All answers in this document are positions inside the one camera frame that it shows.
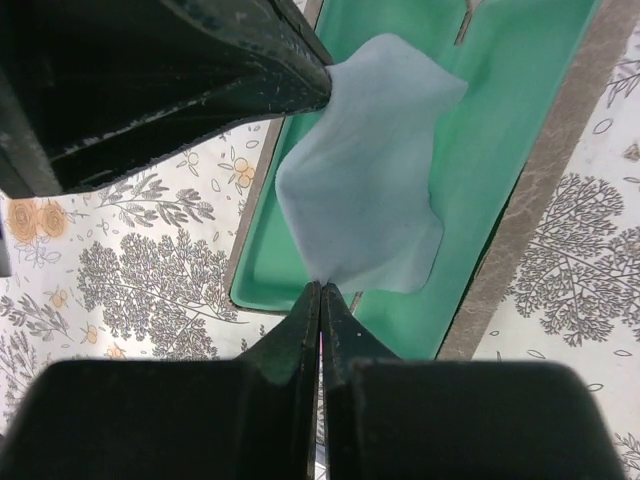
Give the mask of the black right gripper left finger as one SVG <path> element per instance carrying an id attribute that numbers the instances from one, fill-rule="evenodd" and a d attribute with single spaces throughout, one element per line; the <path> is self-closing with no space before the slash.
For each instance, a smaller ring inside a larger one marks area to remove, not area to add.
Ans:
<path id="1" fill-rule="evenodd" d="M 230 360 L 49 365 L 1 443 L 5 479 L 310 479 L 320 286 Z"/>

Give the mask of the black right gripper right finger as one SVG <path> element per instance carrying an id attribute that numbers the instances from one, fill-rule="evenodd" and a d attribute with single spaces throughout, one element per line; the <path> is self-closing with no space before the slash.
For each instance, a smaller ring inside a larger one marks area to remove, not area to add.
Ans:
<path id="1" fill-rule="evenodd" d="M 404 361 L 323 288 L 333 479 L 620 479 L 579 376 L 553 362 Z"/>

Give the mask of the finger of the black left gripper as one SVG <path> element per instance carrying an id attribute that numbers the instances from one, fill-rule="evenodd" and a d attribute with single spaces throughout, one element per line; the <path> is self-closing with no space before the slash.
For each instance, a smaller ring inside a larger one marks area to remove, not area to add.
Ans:
<path id="1" fill-rule="evenodd" d="M 236 126 L 317 111 L 331 61 L 291 1 L 5 1 L 1 189 L 94 191 Z"/>

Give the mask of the light blue cleaning cloth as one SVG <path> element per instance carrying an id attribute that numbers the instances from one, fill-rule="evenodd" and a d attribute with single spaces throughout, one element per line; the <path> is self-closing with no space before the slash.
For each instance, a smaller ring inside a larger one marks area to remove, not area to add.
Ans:
<path id="1" fill-rule="evenodd" d="M 326 108 L 276 173 L 286 224 L 312 280 L 417 291 L 443 235 L 428 190 L 435 126 L 467 86 L 389 33 L 329 73 Z"/>

